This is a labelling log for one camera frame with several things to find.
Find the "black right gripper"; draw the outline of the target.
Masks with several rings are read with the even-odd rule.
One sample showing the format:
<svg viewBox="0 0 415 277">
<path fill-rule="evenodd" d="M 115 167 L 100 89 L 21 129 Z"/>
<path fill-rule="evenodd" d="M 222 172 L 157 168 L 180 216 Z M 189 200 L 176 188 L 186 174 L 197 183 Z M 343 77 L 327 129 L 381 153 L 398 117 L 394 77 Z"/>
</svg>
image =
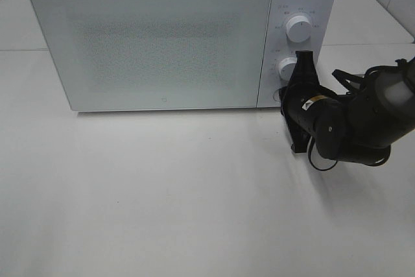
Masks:
<svg viewBox="0 0 415 277">
<path fill-rule="evenodd" d="M 296 51 L 288 86 L 279 95 L 293 153 L 306 153 L 313 134 L 340 134 L 340 98 L 320 85 L 312 51 Z"/>
</svg>

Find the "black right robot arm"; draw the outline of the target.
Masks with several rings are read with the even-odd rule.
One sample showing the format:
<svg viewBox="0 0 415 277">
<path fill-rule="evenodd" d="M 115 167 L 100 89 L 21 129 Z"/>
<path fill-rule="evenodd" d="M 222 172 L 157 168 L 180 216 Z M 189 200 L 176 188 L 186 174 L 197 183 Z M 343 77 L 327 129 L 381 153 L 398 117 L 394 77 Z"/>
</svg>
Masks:
<svg viewBox="0 0 415 277">
<path fill-rule="evenodd" d="M 347 92 L 321 85 L 312 51 L 297 51 L 296 65 L 282 88 L 281 113 L 296 154 L 377 167 L 390 157 L 392 144 L 414 130 L 414 61 L 375 66 L 364 75 L 336 69 Z"/>
</svg>

